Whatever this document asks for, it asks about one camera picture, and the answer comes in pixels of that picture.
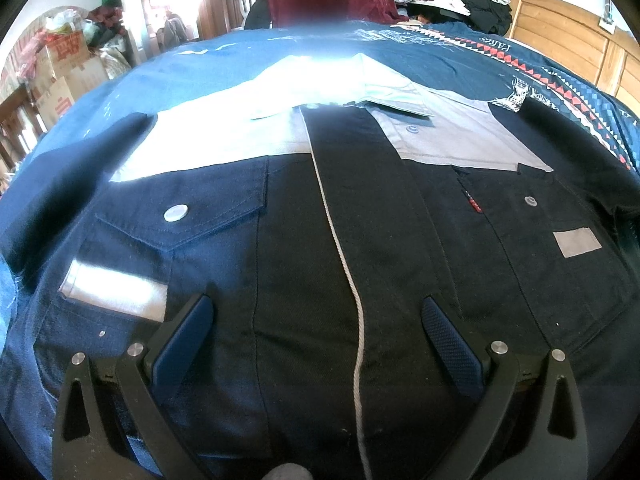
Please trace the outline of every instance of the blue bedsheet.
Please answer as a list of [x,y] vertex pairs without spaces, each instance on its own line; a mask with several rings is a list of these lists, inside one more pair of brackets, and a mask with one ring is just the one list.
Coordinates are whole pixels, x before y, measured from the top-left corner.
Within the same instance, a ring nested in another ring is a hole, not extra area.
[[631,110],[552,60],[462,23],[406,30],[367,22],[245,30],[183,45],[82,97],[23,167],[48,150],[100,134],[132,112],[155,114],[230,88],[286,56],[358,52],[430,88],[514,110],[531,95],[580,123],[630,170],[640,168],[638,119]]

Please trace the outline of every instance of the cardboard box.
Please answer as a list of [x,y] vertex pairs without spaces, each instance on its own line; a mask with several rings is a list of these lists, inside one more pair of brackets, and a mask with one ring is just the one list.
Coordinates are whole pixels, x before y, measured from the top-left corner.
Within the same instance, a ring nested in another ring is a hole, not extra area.
[[31,92],[39,99],[57,80],[90,58],[81,30],[58,38],[46,45],[36,58],[36,75],[30,82]]
[[52,129],[79,98],[108,79],[100,58],[94,57],[53,83],[36,101],[47,130]]

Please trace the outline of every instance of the gray button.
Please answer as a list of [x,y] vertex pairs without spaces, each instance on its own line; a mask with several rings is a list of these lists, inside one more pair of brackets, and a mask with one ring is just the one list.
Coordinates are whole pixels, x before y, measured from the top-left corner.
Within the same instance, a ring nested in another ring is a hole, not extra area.
[[494,341],[491,343],[491,350],[497,354],[506,354],[509,351],[507,343],[503,341]]
[[75,364],[76,366],[78,366],[79,364],[81,364],[84,361],[84,352],[77,352],[74,354],[74,356],[71,358],[71,362],[73,364]]
[[184,204],[174,205],[164,212],[164,219],[167,222],[177,222],[178,220],[182,220],[188,211],[189,208]]
[[551,357],[559,362],[562,362],[566,359],[566,355],[564,355],[564,352],[558,348],[551,351]]
[[127,354],[131,357],[138,356],[142,354],[142,351],[145,349],[142,343],[133,343],[129,348],[127,348]]

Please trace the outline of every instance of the gray patch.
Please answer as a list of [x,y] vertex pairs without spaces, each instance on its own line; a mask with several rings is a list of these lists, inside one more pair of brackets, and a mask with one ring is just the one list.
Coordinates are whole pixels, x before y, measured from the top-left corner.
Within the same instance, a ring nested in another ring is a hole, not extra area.
[[595,234],[588,227],[580,227],[572,231],[561,231],[554,233],[554,236],[556,237],[556,242],[558,242],[558,247],[562,251],[562,256],[565,258],[590,253],[602,248]]

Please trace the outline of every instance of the pocket flap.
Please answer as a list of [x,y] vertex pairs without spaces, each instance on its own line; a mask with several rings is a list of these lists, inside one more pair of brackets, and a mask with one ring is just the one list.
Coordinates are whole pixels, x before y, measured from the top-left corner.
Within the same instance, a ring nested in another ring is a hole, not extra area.
[[[267,157],[262,156],[113,182],[96,216],[136,240],[171,250],[263,208],[266,172]],[[174,221],[167,221],[165,213],[176,205],[186,206],[186,214],[169,214]]]

